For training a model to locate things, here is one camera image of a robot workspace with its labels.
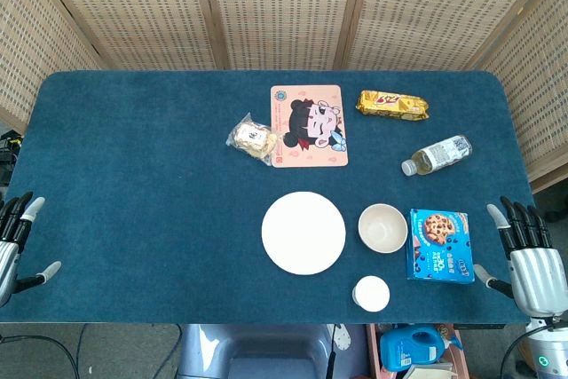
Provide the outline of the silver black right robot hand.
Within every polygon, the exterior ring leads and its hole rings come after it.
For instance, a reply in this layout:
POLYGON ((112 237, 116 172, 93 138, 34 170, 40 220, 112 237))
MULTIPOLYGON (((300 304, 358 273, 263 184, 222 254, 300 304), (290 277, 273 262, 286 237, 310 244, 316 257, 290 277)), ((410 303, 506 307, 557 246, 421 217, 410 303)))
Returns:
POLYGON ((502 196, 502 209, 489 203, 487 212, 501 238, 510 281, 491 275, 475 264, 476 277, 515 301, 530 318, 548 319, 567 312, 567 278, 564 263, 553 247, 546 221, 532 205, 502 196))

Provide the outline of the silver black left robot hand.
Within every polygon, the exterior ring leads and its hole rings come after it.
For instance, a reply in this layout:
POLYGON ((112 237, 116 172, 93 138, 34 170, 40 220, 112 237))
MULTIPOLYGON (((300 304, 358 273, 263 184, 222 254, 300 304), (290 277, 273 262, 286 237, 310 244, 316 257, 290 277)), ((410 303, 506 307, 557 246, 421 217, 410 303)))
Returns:
POLYGON ((5 306, 14 294, 44 285, 62 266, 60 261, 55 261, 42 272, 18 278, 20 257, 32 224, 45 203, 44 197, 31 201, 32 196, 32 192, 27 192, 7 203, 1 202, 1 306, 5 306))

